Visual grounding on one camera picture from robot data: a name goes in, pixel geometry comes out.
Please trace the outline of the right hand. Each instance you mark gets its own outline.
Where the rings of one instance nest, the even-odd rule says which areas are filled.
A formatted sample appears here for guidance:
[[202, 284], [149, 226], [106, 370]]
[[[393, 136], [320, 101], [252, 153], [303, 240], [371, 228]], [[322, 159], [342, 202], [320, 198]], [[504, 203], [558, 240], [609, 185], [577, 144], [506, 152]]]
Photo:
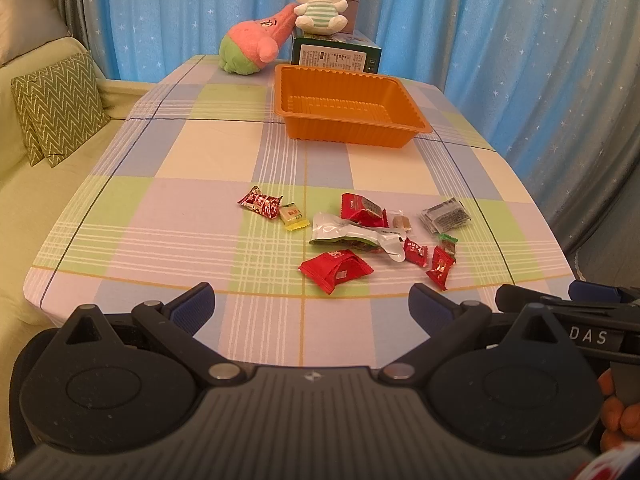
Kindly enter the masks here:
[[600, 419], [604, 433], [600, 441], [602, 452], [608, 452], [626, 441], [640, 441], [640, 405], [625, 405], [615, 395], [612, 370], [607, 370], [598, 379], [605, 396]]

